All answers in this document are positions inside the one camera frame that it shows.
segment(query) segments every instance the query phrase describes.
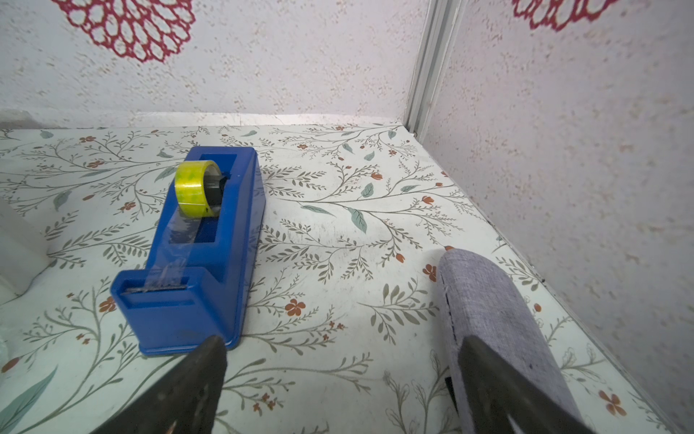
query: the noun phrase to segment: blue tape dispenser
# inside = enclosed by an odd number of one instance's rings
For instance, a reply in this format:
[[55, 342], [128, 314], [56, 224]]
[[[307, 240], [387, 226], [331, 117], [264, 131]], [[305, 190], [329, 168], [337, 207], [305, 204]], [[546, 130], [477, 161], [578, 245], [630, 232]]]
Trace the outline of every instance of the blue tape dispenser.
[[144, 355], [186, 353], [211, 335], [238, 344], [264, 209], [253, 148], [191, 149], [145, 268], [118, 273], [111, 287]]

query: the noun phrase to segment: leaf pattern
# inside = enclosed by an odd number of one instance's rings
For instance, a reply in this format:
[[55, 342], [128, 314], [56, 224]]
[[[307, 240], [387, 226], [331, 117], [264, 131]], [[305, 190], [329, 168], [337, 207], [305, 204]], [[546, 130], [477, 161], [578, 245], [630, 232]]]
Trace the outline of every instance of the leaf pattern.
[[215, 432], [459, 432], [434, 301], [433, 267], [451, 246], [509, 273], [597, 432], [666, 429], [403, 126], [342, 124], [0, 129], [0, 158], [12, 159], [0, 196], [42, 229], [51, 259], [0, 305], [17, 324], [3, 334], [0, 408], [58, 365], [39, 404], [9, 429], [0, 417], [0, 432], [87, 432], [74, 421], [96, 426], [180, 360], [142, 357], [109, 289], [144, 266], [176, 168], [201, 145], [254, 147], [267, 199]]

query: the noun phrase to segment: white object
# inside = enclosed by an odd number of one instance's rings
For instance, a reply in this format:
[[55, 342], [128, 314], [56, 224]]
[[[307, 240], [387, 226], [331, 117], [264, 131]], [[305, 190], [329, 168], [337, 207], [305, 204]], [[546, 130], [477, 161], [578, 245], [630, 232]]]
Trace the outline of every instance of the white object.
[[0, 304], [26, 292], [49, 264], [43, 236], [0, 199]]

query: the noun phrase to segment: orange flower print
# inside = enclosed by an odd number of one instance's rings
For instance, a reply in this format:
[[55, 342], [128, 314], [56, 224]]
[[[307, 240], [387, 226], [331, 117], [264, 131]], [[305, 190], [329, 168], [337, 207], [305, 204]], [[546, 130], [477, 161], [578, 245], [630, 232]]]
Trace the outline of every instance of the orange flower print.
[[19, 357], [13, 358], [9, 362], [7, 362], [5, 365], [3, 365], [2, 369], [0, 369], [0, 371], [2, 371], [3, 374], [5, 374], [7, 371], [9, 371], [13, 367], [15, 367], [17, 362], [19, 362]]
[[106, 301], [99, 304], [99, 312], [113, 312], [116, 310], [116, 302], [113, 297], [108, 297]]
[[427, 264], [426, 268], [423, 268], [424, 274], [429, 276], [429, 280], [436, 282], [436, 267], [432, 267], [431, 264]]
[[619, 413], [622, 416], [626, 416], [627, 412], [621, 408], [619, 405], [622, 403], [619, 400], [619, 397], [615, 395], [614, 393], [612, 394], [612, 397], [608, 397], [607, 393], [603, 392], [600, 390], [600, 398], [603, 398], [605, 401], [608, 402], [608, 404], [605, 406], [607, 411], [609, 411], [613, 416], [616, 416], [617, 413]]
[[285, 310], [289, 316], [300, 316], [301, 309], [306, 309], [306, 305], [303, 303], [303, 301], [297, 302], [296, 299], [289, 300], [289, 304], [285, 306]]
[[126, 202], [126, 204], [121, 207], [121, 211], [130, 211], [135, 206], [137, 206], [137, 204], [135, 204], [135, 202]]
[[96, 160], [92, 161], [87, 165], [90, 169], [96, 169], [97, 167], [101, 166], [104, 162], [102, 160]]

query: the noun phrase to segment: yellow tape roll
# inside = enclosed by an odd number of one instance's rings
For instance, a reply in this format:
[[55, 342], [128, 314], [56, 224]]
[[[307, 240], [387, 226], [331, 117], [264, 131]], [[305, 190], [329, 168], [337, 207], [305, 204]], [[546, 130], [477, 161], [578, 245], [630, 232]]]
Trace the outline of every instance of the yellow tape roll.
[[221, 176], [219, 166], [211, 160], [184, 161], [176, 170], [174, 187], [178, 207], [193, 219], [216, 217], [219, 207], [212, 207], [205, 195], [205, 175]]

